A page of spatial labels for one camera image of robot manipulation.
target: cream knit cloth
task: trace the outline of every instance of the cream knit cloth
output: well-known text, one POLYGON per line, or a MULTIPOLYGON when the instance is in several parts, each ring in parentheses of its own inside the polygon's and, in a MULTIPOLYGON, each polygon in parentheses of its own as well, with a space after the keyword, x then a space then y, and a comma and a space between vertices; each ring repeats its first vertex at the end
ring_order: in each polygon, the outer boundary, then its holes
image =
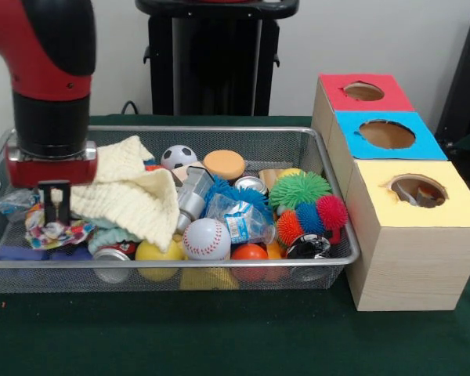
POLYGON ((171 172, 145 170, 154 156, 138 136, 98 148, 96 177, 71 187, 71 210, 87 219, 106 219, 166 252, 178 224, 179 206, 171 172))

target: plastic bag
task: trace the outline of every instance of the plastic bag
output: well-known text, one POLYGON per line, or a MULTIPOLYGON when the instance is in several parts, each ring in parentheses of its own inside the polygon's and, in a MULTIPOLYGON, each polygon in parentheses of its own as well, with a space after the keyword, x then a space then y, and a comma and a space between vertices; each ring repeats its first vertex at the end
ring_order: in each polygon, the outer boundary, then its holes
POLYGON ((270 244, 276 237, 275 226, 270 225, 254 205, 232 200, 219 193, 209 203, 206 216, 225 224, 232 244, 270 244))
POLYGON ((12 222, 22 222, 26 213, 40 202, 40 196, 31 190, 16 190, 0 199, 0 212, 12 222))

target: wooden box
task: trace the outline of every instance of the wooden box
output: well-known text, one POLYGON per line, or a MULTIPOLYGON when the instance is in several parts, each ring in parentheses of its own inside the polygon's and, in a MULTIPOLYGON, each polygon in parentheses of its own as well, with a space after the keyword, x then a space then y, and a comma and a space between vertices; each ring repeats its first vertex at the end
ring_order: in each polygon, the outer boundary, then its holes
POLYGON ((393 76, 321 74, 316 87, 312 128, 328 146, 336 111, 414 111, 393 76))
POLYGON ((346 197, 356 159, 446 161, 433 134, 415 112, 336 112, 328 152, 346 197))
POLYGON ((347 269, 358 310, 456 307, 470 276, 470 191, 450 162, 355 161, 346 204, 362 249, 347 269))

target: green spiky ball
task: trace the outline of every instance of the green spiky ball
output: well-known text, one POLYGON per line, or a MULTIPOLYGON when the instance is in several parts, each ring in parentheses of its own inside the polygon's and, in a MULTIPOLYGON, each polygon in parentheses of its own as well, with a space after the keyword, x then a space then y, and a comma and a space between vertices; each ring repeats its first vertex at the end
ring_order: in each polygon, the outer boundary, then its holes
POLYGON ((314 172, 302 172, 278 179, 269 193, 269 204, 294 210, 302 202, 313 203, 327 194, 331 194, 331 186, 326 179, 314 172))

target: cable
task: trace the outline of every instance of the cable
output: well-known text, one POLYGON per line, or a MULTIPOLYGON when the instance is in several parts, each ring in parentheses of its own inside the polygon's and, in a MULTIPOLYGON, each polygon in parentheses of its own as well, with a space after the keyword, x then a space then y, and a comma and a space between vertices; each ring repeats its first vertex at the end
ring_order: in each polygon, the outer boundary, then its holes
POLYGON ((131 106, 132 109, 134 110, 134 114, 139 115, 138 107, 137 107, 136 104, 135 104, 134 102, 132 102, 131 100, 128 100, 128 101, 125 103, 125 105, 124 105, 124 107, 122 108, 122 111, 121 111, 121 114, 122 114, 122 115, 125 115, 125 111, 127 111, 127 108, 128 108, 129 106, 131 106))

